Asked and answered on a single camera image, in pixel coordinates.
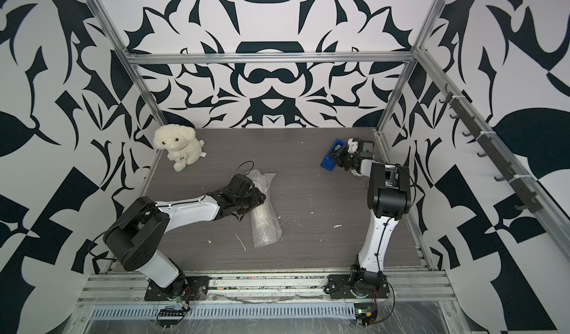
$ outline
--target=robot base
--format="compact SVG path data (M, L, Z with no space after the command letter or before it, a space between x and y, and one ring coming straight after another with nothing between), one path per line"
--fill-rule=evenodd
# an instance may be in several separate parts
M373 293L376 292L378 298L388 298L390 289L386 287L371 286L362 281L356 281L351 286L350 275L328 275L328 283L324 287L324 292L331 296L331 299L360 298L372 300Z
M207 294L208 293L208 285L210 283L210 277L208 276L186 276L186 280L188 281L188 286L190 287L190 296L188 300L197 300L197 296L200 293ZM146 289L146 294L144 296L144 300L147 302L160 302L169 300L165 295L164 292L161 290L159 286L150 284Z

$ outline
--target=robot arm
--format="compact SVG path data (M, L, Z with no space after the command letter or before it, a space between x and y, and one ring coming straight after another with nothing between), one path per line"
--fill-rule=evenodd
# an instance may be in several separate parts
M180 296L188 286L183 272L158 251L162 235L180 226L243 215L265 201L265 195L242 174L214 192L177 202L153 202L141 197L111 226L103 241L125 270L148 277L164 296Z
M362 250L352 266L351 285L360 281L376 287L385 283L384 256L392 231L411 208L408 167L374 160L374 142L351 138L330 155L336 164L359 176L370 177L367 203L370 224Z

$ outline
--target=vent grille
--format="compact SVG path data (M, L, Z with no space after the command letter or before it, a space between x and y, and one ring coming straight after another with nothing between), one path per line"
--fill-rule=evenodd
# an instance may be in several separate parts
M91 320L155 319L165 305L96 305ZM352 303L273 303L273 304L200 304L190 305L188 320L204 319L279 319L279 318L354 319Z

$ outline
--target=white debris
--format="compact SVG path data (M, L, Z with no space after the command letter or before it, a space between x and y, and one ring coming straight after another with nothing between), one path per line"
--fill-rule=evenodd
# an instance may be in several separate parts
M238 238L239 242L242 243L243 251L244 251L244 252L247 252L246 247L245 247L245 245L243 244L242 240L239 238L239 236L238 236L237 234L234 234L234 235L235 235L236 238Z

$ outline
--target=aluminum frame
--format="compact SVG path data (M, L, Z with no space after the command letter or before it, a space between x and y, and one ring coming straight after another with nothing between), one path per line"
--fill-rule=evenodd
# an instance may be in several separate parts
M111 22L109 14L105 10L103 3L101 3L101 0L85 0L85 2L87 3L89 10L91 10L91 13L93 13L93 16L97 19L97 21L101 25L101 28L103 29L105 36L109 40L110 45L117 54L117 57L121 61L121 64L125 68L126 73L129 74L129 77L131 78L133 83L137 86L137 88L139 88L139 92L143 97L142 99L145 101L146 105L151 110L152 116L160 126L166 124L167 121L164 118L162 112L160 111L160 108L156 103L154 96L151 94L150 90L146 87L146 83L143 81L143 77L139 74L137 68L133 66L126 58L125 46L123 44L123 41L118 36L117 29Z
M236 302L369 302L362 299L333 300L324 294L329 274L349 274L349 268L314 268L264 271L185 272L210 276L208 295L200 303ZM398 302L456 301L444 271L425 267L387 267L384 274L397 294ZM140 273L92 275L77 302L91 304L143 303L148 281ZM156 302L169 304L170 301Z
M417 51L417 49L424 46L424 43L431 34L431 31L433 30L437 22L437 19L439 19L441 12L444 10L446 1L447 0L433 0L433 2L431 3L429 12L424 20L424 23L422 24L422 27L419 30L418 38L416 39L414 46L412 46L411 48L413 60L412 62L409 62L406 65L406 67L404 67L404 70L402 71L402 74L400 74L400 77L398 78L394 90L392 90L392 93L388 97L388 105L386 105L386 108L382 112L382 116L378 121L378 125L376 125L377 131L382 131L386 127L386 124L388 124L388 120L390 120L390 117L394 112L396 104L400 101L400 98L402 97L403 89L410 80L411 73L414 71L414 68L416 67L415 52Z
M386 127L386 124L388 124L388 120L390 120L390 117L394 112L395 106L400 101L403 89L406 87L406 84L410 80L411 74L414 71L416 65L417 61L413 60L407 62L406 66L403 68L402 73L400 74L400 77L398 77L398 81L396 82L395 87L392 90L392 93L388 97L388 103L386 104L386 108L384 108L384 111L382 112L382 116L378 121L378 125L376 125L377 131L383 130Z
M411 52L307 52L307 53L189 53L189 54L134 54L127 53L131 64L182 63L322 63L322 62L376 62L410 61Z
M380 154L382 159L387 163L392 163L392 158L390 157L390 148L382 133L374 133L374 138L376 139L376 144L380 149ZM436 270L437 265L436 261L431 257L429 247L424 240L424 236L422 235L419 226L414 222L413 219L417 219L418 215L414 207L412 207L408 213L411 216L404 216L404 221L406 225L408 225L408 229L411 232L411 236L414 238L414 242L417 246L419 246L419 250L422 253L422 258L426 262L428 270Z
M459 88L437 65L429 52L419 48L414 52L414 56L420 65L424 67L427 75L434 81L440 91L445 93L445 89L443 88L447 86L448 91L454 96L459 97L460 104L469 112L470 116L474 117L474 121L479 124L482 130L495 133L493 128L485 121L467 98L459 92ZM545 191L538 180L519 161L517 156L515 156L496 133L493 136L493 140L504 159L511 163L511 167L515 170L516 174L530 176L523 178L523 180L530 190L536 192L536 199L543 206L543 209L533 213L533 215L544 227L564 257L570 262L570 218L560 209L556 201Z

